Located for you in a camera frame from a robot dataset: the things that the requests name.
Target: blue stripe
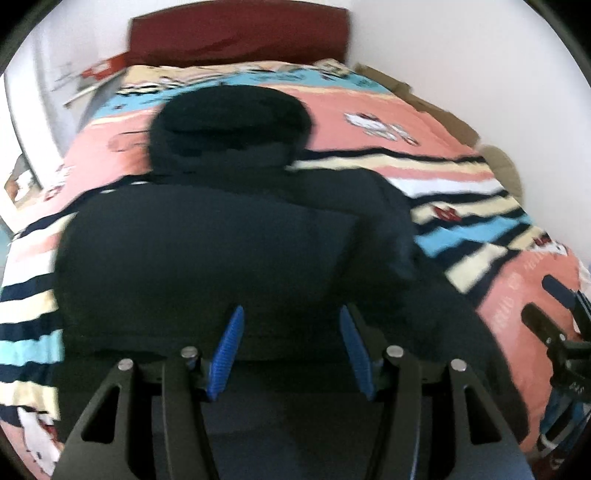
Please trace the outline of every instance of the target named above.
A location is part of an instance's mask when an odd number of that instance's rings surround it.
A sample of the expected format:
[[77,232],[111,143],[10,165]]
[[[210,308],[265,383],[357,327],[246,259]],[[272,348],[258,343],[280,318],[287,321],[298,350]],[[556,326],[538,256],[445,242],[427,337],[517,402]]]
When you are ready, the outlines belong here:
[[519,222],[513,218],[495,217],[490,222],[470,226],[455,226],[450,229],[439,227],[427,235],[415,238],[416,243],[429,257],[435,257],[445,249],[456,247],[464,240],[490,243],[503,233],[517,226]]
[[22,367],[27,362],[54,364],[64,359],[61,330],[43,335],[39,340],[7,342],[0,340],[0,365]]
[[38,275],[22,283],[7,285],[2,289],[0,301],[23,300],[42,291],[51,290],[53,286],[53,273]]
[[298,69],[292,72],[232,72],[220,77],[205,80],[193,85],[180,86],[172,89],[162,90],[157,93],[117,93],[100,107],[93,116],[93,120],[114,114],[121,114],[152,108],[181,93],[193,92],[207,87],[217,85],[265,85],[265,84],[290,84],[306,85],[312,87],[334,87],[339,86],[347,90],[361,90],[378,93],[390,93],[389,90],[373,80],[350,73],[345,78],[326,75],[317,70],[307,68]]

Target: striped bedspread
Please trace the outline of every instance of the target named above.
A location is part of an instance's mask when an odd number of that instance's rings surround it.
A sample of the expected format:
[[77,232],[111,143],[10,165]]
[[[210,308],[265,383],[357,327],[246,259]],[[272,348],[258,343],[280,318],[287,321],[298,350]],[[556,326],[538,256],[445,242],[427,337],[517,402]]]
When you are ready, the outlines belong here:
[[551,364],[521,323],[521,309],[534,301],[574,334],[570,312],[541,280],[552,274],[578,289],[584,269],[577,258],[534,225],[482,157],[428,114],[334,61],[259,62],[132,67],[122,89],[75,139],[62,181],[27,212],[29,226],[11,245],[0,294],[0,424],[25,464],[47,479],[61,449],[52,386],[54,368],[67,355],[52,291],[61,232],[87,199],[142,181],[150,168],[147,129],[163,102],[220,83],[279,89],[306,105],[313,135],[307,157],[294,168],[369,168],[404,192],[417,244],[472,302],[509,362],[530,413],[531,434],[522,444],[530,449],[550,395]]

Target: black bracket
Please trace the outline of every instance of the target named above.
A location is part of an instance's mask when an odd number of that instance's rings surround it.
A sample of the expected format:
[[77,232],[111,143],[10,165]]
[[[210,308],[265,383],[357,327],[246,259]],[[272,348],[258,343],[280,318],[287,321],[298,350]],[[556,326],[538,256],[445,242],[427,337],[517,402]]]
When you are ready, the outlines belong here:
[[[157,382],[161,391],[153,389]],[[119,362],[80,416],[52,478],[154,479],[150,405],[161,394],[170,479],[218,480],[194,383],[180,358]]]
[[565,332],[533,303],[523,308],[521,320],[547,346],[553,368],[550,384],[574,400],[590,402],[591,342],[567,340]]
[[355,305],[344,309],[359,335],[357,342],[346,340],[349,355],[363,357],[358,352],[362,345],[371,365],[364,374],[352,358],[356,377],[366,384],[370,372],[375,399],[384,402],[366,480],[415,479],[425,396],[432,398],[434,408],[433,445],[438,452],[431,457],[433,478],[533,479],[511,428],[466,362],[419,361],[400,346],[388,345],[380,331],[365,323]]
[[[433,478],[532,480],[511,429],[469,365],[458,359],[421,362],[387,345],[354,305],[345,309],[355,318],[349,330],[359,335],[355,345],[370,346],[360,358],[367,359],[378,385],[375,399],[384,403],[365,480],[416,479],[426,395],[433,398]],[[148,365],[120,361],[71,432],[54,480],[155,479],[150,406],[158,395],[170,479],[219,480],[200,409],[207,400],[203,374],[195,367],[186,358]],[[367,380],[367,372],[359,378]]]

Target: cartoon print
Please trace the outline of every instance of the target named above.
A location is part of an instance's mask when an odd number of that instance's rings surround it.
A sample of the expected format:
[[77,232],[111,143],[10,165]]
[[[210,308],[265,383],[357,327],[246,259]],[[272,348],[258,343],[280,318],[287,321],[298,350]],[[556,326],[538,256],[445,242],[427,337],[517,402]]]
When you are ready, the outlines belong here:
[[535,245],[528,248],[528,250],[532,252],[548,252],[554,255],[563,255],[565,257],[569,254],[563,244],[554,242],[548,235],[534,238],[534,243]]
[[419,142],[411,137],[409,133],[400,125],[391,125],[382,122],[375,115],[370,113],[346,113],[346,120],[356,127],[365,129],[365,133],[375,137],[382,137],[388,140],[397,141],[397,134],[409,145],[418,147]]
[[43,197],[44,202],[51,200],[64,189],[64,186],[66,185],[66,179],[70,174],[70,170],[73,168],[74,167],[65,167],[63,164],[57,168],[53,184],[50,185],[45,191],[45,195]]
[[51,417],[17,408],[22,424],[24,442],[27,451],[47,475],[52,476],[57,461],[60,459],[63,445],[57,440],[56,428]]
[[445,220],[446,222],[462,221],[462,217],[457,214],[457,210],[455,208],[447,207],[446,209],[442,209],[434,206],[433,213],[435,213],[435,215],[437,215],[440,220]]
[[144,147],[148,144],[148,131],[121,132],[110,138],[107,148],[114,153],[127,152],[134,147]]

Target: black jacket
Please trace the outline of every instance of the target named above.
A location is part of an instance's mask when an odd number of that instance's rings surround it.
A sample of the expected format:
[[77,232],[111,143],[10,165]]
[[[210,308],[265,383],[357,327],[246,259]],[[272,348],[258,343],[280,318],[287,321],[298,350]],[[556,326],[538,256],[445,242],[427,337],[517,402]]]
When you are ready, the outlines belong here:
[[342,358],[337,309],[355,301],[420,358],[470,363],[523,438],[505,359],[415,246],[404,195],[362,168],[286,168],[310,129],[303,105],[271,89],[171,100],[150,130],[151,184],[97,196],[64,232],[55,290],[66,348],[141,343],[168,355],[195,338],[209,354],[240,303],[241,358]]

